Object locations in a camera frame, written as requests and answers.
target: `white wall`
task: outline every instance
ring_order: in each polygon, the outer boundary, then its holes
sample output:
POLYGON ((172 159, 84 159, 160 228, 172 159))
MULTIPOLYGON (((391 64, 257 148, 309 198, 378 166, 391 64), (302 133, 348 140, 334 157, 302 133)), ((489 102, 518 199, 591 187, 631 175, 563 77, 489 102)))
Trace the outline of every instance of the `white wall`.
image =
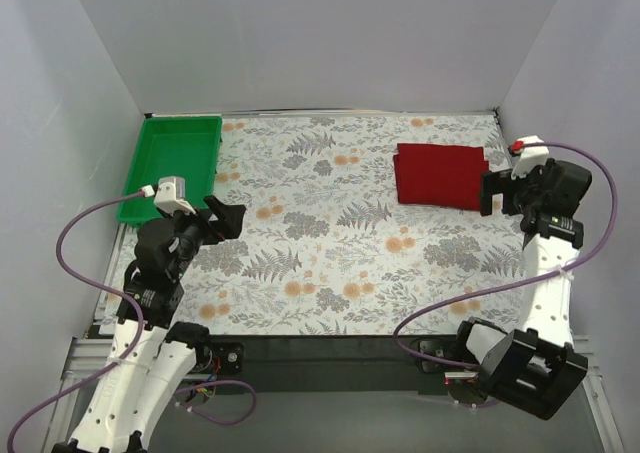
MULTIPOLYGON (((0 0, 0 437, 57 392, 72 335, 96 292, 55 261, 60 229, 81 208, 121 193, 142 115, 78 0, 0 0)), ((69 261, 103 277, 115 211, 69 237, 69 261)), ((51 415, 21 431, 40 451, 51 415)))
MULTIPOLYGON (((618 182, 619 222, 609 246, 576 275, 572 323, 595 343, 627 451, 640 451, 638 18, 638 0, 558 0, 501 107, 510 140, 537 134, 581 146, 618 182)), ((576 215, 590 244, 609 209, 598 178, 576 215)))
POLYGON ((81 0, 145 112, 500 104, 555 0, 81 0))

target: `cable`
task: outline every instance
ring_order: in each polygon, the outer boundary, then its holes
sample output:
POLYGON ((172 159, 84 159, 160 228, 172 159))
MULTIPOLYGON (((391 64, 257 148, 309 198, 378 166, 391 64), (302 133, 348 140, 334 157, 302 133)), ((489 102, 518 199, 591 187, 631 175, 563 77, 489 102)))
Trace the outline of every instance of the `cable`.
POLYGON ((209 368, 209 365, 211 364, 211 362, 213 361, 213 351, 209 351, 209 359, 207 360, 207 362, 204 364, 204 366, 202 368, 200 368, 197 371, 191 371, 192 373, 202 373, 204 370, 206 370, 207 368, 209 368))
POLYGON ((207 378, 205 381, 211 381, 212 379, 215 379, 215 377, 218 376, 218 372, 220 371, 220 367, 222 366, 222 362, 220 361, 220 357, 219 356, 216 356, 215 358, 213 358, 213 354, 211 356, 212 356, 212 358, 211 358, 211 367, 213 368, 213 371, 209 375, 209 378, 207 378), (214 359, 218 360, 218 366, 216 366, 216 364, 214 363, 214 359))
MULTIPOLYGON (((523 148, 532 148, 534 146, 546 146, 546 147, 551 146, 551 147, 562 148, 564 150, 569 150, 569 151, 578 153, 579 155, 582 155, 585 158, 588 158, 589 160, 591 160, 600 169, 600 171, 602 171, 605 178, 607 179, 607 182, 609 183, 609 188, 611 190, 611 214, 609 215, 609 222, 607 223, 607 228, 604 234, 602 235, 602 238, 600 238, 600 241, 598 241, 596 246, 591 251, 589 251, 584 257, 578 258, 576 261, 574 261, 569 265, 566 265, 563 268, 564 272, 571 271, 574 268, 584 265, 587 261, 591 260, 594 256, 596 256, 600 252, 600 250, 602 250, 605 243, 609 240, 609 237, 611 236, 611 232, 613 231, 613 227, 616 222, 616 217, 618 216, 618 189, 616 188, 615 180, 613 179, 613 176, 611 175, 607 167, 598 158, 593 156, 591 153, 588 153, 582 150, 581 148, 571 146, 571 145, 566 145, 564 143, 558 143, 558 142, 529 143, 529 144, 522 145, 523 148)), ((471 300, 473 298, 479 298, 481 296, 486 296, 493 293, 499 293, 502 291, 511 290, 513 288, 520 288, 521 286, 527 286, 540 281, 549 280, 551 278, 554 278, 562 274, 564 273, 560 270, 550 271, 548 273, 534 276, 532 278, 525 278, 524 280, 516 281, 514 283, 508 283, 506 285, 496 286, 493 288, 486 288, 484 290, 475 291, 473 293, 466 293, 464 295, 459 295, 454 298, 450 298, 448 300, 439 301, 438 303, 434 303, 433 305, 427 306, 426 308, 422 308, 421 310, 416 311, 415 313, 409 315, 407 318, 402 320, 400 324, 396 327, 396 329, 393 331, 393 339, 395 340, 395 342, 400 348, 402 348, 404 351, 406 351, 409 355, 413 357, 421 358, 423 360, 433 361, 434 363, 440 363, 447 366, 453 366, 456 368, 477 369, 478 365, 475 365, 472 363, 446 360, 443 358, 438 358, 437 356, 426 355, 424 353, 420 353, 415 350, 412 350, 411 348, 406 346, 404 343, 402 343, 402 340, 399 337, 400 331, 402 330, 402 328, 407 326, 416 318, 419 318, 422 315, 426 315, 427 313, 435 311, 439 308, 451 305, 453 303, 457 303, 458 301, 471 300)))
POLYGON ((436 405, 462 406, 463 408, 469 408, 470 410, 491 408, 492 406, 496 406, 500 404, 500 401, 493 398, 485 401, 484 403, 461 403, 458 400, 449 401, 449 400, 443 400, 441 398, 431 398, 428 396, 418 396, 417 399, 420 401, 424 401, 426 403, 434 403, 436 405))
MULTIPOLYGON (((60 266, 62 267, 62 269, 64 271, 66 271, 67 273, 69 273, 71 276, 73 276, 77 280, 80 280, 81 282, 86 283, 89 286, 93 286, 94 288, 97 288, 98 290, 108 291, 109 293, 113 293, 114 295, 119 296, 123 300, 128 301, 131 304, 131 306, 133 307, 133 309, 135 310, 136 316, 137 316, 137 320, 138 320, 138 329, 137 329, 136 334, 133 337, 133 340, 131 341, 131 344, 129 345, 129 347, 126 348, 122 352, 122 354, 119 356, 120 360, 124 360, 127 356, 129 356, 129 353, 131 353, 131 351, 133 351, 133 349, 136 347, 138 341, 140 340, 140 336, 142 335, 142 331, 143 331, 143 328, 144 328, 144 319, 143 319, 143 315, 142 315, 142 310, 140 309, 140 305, 138 305, 138 303, 132 297, 130 297, 129 295, 123 293, 122 291, 118 291, 118 290, 116 290, 114 288, 111 288, 109 286, 103 285, 102 283, 99 283, 99 282, 94 281, 94 280, 92 280, 90 278, 87 278, 87 277, 81 275, 80 273, 78 273, 77 271, 73 270, 67 264, 67 262, 65 261, 64 257, 62 256, 62 243, 64 242, 67 234, 69 233, 69 230, 71 230, 71 228, 73 228, 73 226, 76 223, 78 223, 78 221, 80 221, 85 216, 93 213, 96 210, 104 208, 106 206, 115 205, 117 203, 122 203, 124 201, 133 200, 135 198, 142 198, 144 196, 145 196, 145 194, 140 191, 138 193, 134 193, 132 195, 123 196, 121 198, 116 198, 116 199, 113 199, 113 200, 103 201, 101 203, 98 203, 97 205, 94 205, 94 206, 92 206, 90 208, 87 208, 83 212, 81 212, 78 215, 76 215, 67 224, 67 226, 65 226, 63 228, 62 232, 60 233, 60 236, 58 236, 58 241, 56 242, 56 258, 58 260, 58 263, 60 263, 60 266)), ((15 439, 16 439, 16 435, 18 433, 18 430, 22 427, 22 425, 24 425, 27 422, 27 420, 29 418, 31 418, 33 415, 38 413, 43 408, 46 408, 47 406, 49 406, 52 403, 55 403, 60 398, 68 395, 69 393, 72 393, 72 392, 82 388, 86 384, 91 383, 93 380, 96 380, 97 378, 100 378, 105 373, 107 373, 107 372, 111 371, 112 369, 114 369, 117 365, 118 365, 117 362, 109 363, 107 366, 105 366, 101 370, 96 371, 94 374, 92 374, 88 378, 80 381, 79 383, 76 383, 75 385, 73 385, 70 388, 67 388, 66 390, 62 390, 58 394, 52 396, 48 400, 43 401, 39 405, 36 405, 33 408, 31 408, 29 411, 27 411, 17 421, 17 423, 13 426, 13 428, 11 428, 11 432, 9 433, 9 437, 7 438, 7 451, 9 453, 16 453, 16 451, 14 449, 14 442, 15 442, 15 439)))
MULTIPOLYGON (((215 373, 212 373, 211 376, 207 379, 207 381, 211 381, 213 380, 217 380, 218 379, 218 373, 220 372, 220 368, 222 368, 222 360, 220 360, 219 356, 216 356, 217 360, 218 360, 218 366, 216 367, 216 371, 215 373)), ((213 387, 213 391, 211 392, 211 396, 216 394, 216 389, 218 388, 218 385, 213 387)))
POLYGON ((247 410, 246 413, 244 413, 241 417, 235 419, 235 420, 220 420, 214 416, 211 416, 209 413, 205 413, 203 410, 199 409, 199 408, 194 408, 192 406, 187 405, 186 403, 180 403, 180 405, 183 408, 186 408, 187 411, 195 413, 196 415, 202 416, 203 418, 206 418, 207 420, 211 421, 212 423, 216 423, 218 425, 223 425, 223 426, 233 426, 233 425, 237 425, 238 423, 242 423, 244 420, 246 420, 247 418, 249 418, 251 416, 251 414, 253 413, 253 411, 256 409, 256 405, 258 404, 258 394, 256 393, 256 390, 253 389, 253 387, 249 384, 249 383, 245 383, 244 381, 240 381, 240 380, 217 380, 217 381, 209 381, 209 382, 205 382, 205 383, 200 383, 199 385, 195 385, 195 386, 187 386, 185 388, 180 388, 179 390, 176 390, 175 394, 176 395, 180 395, 183 393, 189 393, 190 391, 193 390, 197 390, 198 388, 204 388, 204 387, 208 387, 208 386, 214 386, 217 387, 218 385, 220 386, 224 386, 224 385, 237 385, 237 386, 242 386, 243 388, 249 390, 249 393, 251 393, 251 407, 247 410))

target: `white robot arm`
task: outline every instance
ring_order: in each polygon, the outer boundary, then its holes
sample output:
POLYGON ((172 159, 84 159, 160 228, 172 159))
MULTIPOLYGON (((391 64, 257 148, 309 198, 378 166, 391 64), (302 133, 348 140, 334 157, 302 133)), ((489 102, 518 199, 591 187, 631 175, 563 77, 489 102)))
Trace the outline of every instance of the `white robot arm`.
POLYGON ((492 196, 503 195, 502 212, 523 214, 527 277, 553 270, 561 274, 525 287, 520 321, 507 333, 490 322, 471 318, 458 330, 456 356, 478 363, 467 391, 480 401, 488 396, 548 419, 580 384, 585 357, 573 351, 569 300, 573 276, 563 268, 578 258, 583 226, 573 219, 591 184, 591 173, 572 163, 549 158, 544 146, 521 151, 538 137, 511 147, 520 159, 512 170, 483 177, 482 214, 491 214, 492 196))
POLYGON ((155 194, 163 216, 138 231, 136 260, 125 274, 124 291, 140 304, 144 331, 135 349, 120 360, 138 328, 135 312, 122 302, 107 358, 107 364, 120 364, 100 378, 69 442, 56 445, 54 453, 145 452, 182 379, 211 360, 200 347, 207 328, 180 322, 170 328, 183 295, 180 279, 202 245, 238 238, 246 209, 223 205, 213 196, 204 199, 208 208, 195 209, 184 199, 184 179, 178 177, 162 178, 143 192, 155 194))

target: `floral tablecloth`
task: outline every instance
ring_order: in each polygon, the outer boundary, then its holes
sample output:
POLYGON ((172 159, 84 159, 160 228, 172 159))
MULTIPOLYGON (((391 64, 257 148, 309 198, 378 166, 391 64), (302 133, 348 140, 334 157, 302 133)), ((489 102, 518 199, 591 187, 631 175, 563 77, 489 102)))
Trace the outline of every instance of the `floral tablecloth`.
MULTIPOLYGON (((399 142, 482 146, 492 169, 507 168, 491 115, 234 118, 222 130, 215 194, 247 206, 244 231, 200 251, 176 321, 213 334, 390 334, 430 303, 523 276, 517 218, 396 196, 399 142)), ((135 241, 128 229, 113 286, 135 241)), ((106 298, 102 334, 118 301, 106 298)), ((513 327, 520 303, 519 291, 456 303, 405 332, 454 333, 470 315, 513 327)))

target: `folded red towel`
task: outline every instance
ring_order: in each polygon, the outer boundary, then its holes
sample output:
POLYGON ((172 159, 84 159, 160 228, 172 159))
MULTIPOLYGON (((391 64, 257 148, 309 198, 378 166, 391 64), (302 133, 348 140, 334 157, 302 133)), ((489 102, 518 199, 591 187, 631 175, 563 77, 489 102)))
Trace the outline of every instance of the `folded red towel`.
POLYGON ((399 143, 393 157, 398 202, 480 211, 480 147, 399 143))

